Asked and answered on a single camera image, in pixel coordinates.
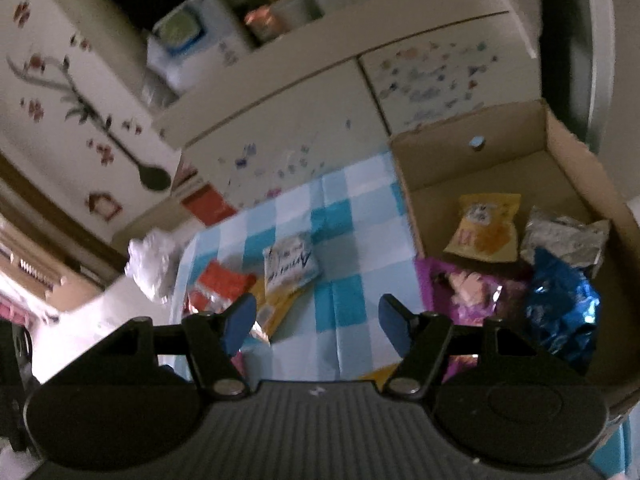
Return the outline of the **white sticker cabinet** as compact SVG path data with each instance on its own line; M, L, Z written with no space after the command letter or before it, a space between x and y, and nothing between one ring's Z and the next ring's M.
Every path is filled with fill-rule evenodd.
M201 70L168 106L146 66L146 40L107 0L32 0L37 51L65 56L78 88L113 118L124 146L99 169L66 162L68 196L91 183L124 212L159 204L136 162L176 169L184 156L243 208L366 158L384 136L539 93L536 55L508 0L372 0Z

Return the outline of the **purple cartoon snack bag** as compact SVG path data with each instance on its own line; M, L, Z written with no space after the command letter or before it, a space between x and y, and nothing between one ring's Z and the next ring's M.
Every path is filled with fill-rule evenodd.
M463 269L432 257L417 258L414 268L424 309L445 315L454 323L446 380L477 364L480 330L487 320L506 324L524 320L524 282Z

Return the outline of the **shiny blue snack bag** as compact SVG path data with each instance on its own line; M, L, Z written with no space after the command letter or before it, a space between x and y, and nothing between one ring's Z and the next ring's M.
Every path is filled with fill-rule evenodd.
M548 249L534 251L525 317L550 356L587 365L596 350L601 298L589 278Z

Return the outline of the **red brown carton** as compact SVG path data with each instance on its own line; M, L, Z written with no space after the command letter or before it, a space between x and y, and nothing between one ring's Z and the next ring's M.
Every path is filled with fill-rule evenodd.
M238 212L184 157L172 180L170 196L204 226L214 226Z

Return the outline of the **red house wall decal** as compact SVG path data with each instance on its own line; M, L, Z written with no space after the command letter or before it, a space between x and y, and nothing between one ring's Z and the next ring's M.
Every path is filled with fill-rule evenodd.
M107 192L90 193L85 205L90 214L100 217L105 222L111 222L122 212L122 205Z

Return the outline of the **blue checkered tablecloth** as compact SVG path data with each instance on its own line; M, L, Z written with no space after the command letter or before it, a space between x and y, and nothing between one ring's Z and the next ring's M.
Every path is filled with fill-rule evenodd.
M262 252L307 233L322 274L300 296L270 344L253 338L242 353L252 385L262 379L357 379L397 362L378 324L378 300L422 309L416 246L390 153L331 172L199 232L186 248L169 321L182 318L186 291L206 264L259 274Z

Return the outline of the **silver foil snack bag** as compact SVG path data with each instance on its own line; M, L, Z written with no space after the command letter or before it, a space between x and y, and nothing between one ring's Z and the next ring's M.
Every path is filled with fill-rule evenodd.
M565 214L533 206L526 222L520 257L534 264L535 250L542 247L581 270L587 278L594 278L603 264L610 232L610 220L582 223Z

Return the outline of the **dark yellow snack bag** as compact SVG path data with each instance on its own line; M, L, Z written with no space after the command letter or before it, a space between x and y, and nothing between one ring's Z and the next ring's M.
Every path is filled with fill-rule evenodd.
M250 336L270 344L280 324L306 288L306 285L285 284L269 289L266 280L258 278L250 288L250 293L256 299L256 321L250 330Z

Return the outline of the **yellow waffle snack bag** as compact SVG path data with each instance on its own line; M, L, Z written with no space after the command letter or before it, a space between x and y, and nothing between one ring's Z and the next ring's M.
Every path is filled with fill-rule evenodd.
M518 260L518 231L514 219L521 195L465 194L459 198L460 222L444 252L486 263Z

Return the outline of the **crumpled white plastic bag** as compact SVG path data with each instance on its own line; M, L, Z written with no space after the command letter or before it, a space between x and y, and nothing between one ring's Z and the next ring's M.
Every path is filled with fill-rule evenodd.
M168 304L184 248L186 244L170 233L152 229L145 237L129 241L125 274L154 304Z

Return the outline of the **red orange snack bag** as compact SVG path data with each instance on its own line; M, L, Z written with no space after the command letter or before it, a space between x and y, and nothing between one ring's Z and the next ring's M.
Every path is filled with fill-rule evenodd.
M256 283L254 274L234 272L212 260L186 290L183 313L224 312Z

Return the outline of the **white cardboard box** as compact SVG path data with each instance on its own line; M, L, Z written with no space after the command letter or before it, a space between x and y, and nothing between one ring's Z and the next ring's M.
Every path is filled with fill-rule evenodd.
M524 263L446 254L465 194L521 196L518 230L533 207L584 223L611 221L604 263L593 280L602 309L587 377L613 415L630 411L639 401L639 227L597 156L542 101L491 106L407 131L390 140L390 150L422 257L509 278L528 271Z

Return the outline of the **magenta snack bag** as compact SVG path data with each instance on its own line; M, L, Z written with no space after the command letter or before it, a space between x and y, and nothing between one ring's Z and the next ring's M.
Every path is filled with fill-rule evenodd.
M241 351L236 352L235 355L232 356L231 363L238 370L242 377L246 377L245 361L243 353Z

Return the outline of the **flower wall decal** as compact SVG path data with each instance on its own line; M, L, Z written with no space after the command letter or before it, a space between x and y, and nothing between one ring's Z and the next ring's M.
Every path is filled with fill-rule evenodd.
M78 202L167 192L177 154L89 39L51 0L4 0L2 134L18 158Z

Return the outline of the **white blue snack bag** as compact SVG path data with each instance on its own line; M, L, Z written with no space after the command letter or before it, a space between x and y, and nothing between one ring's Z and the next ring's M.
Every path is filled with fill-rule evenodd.
M308 233L277 240L262 251L267 296L288 296L321 274L314 244Z

